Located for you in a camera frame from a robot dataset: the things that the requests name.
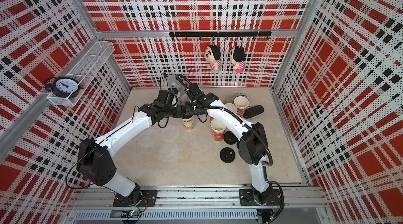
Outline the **yellow-red paper cup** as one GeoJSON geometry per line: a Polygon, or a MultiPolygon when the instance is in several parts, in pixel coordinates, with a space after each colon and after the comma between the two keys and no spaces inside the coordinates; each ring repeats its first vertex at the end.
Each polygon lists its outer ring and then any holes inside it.
{"type": "Polygon", "coordinates": [[[182,120],[182,124],[186,131],[192,131],[194,128],[194,116],[188,120],[182,120]]]}

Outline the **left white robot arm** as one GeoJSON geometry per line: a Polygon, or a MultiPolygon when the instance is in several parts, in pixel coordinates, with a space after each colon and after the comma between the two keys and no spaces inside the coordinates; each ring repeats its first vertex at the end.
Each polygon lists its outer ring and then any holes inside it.
{"type": "Polygon", "coordinates": [[[116,129],[96,138],[81,142],[77,171],[97,186],[106,187],[115,193],[129,197],[140,187],[121,175],[113,157],[134,137],[163,119],[181,118],[183,115],[178,99],[178,90],[160,90],[152,103],[136,109],[128,120],[116,129]]]}

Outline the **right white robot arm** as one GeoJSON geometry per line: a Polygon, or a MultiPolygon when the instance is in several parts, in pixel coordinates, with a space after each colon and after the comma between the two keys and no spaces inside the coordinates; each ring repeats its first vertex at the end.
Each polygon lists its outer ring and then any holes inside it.
{"type": "Polygon", "coordinates": [[[249,165],[252,177],[252,201],[261,206],[277,203],[283,208],[282,188],[267,176],[266,167],[273,165],[273,158],[263,125],[241,118],[214,94],[204,94],[195,83],[186,86],[185,92],[190,99],[185,103],[185,115],[207,114],[222,123],[237,138],[239,156],[249,165]]]}

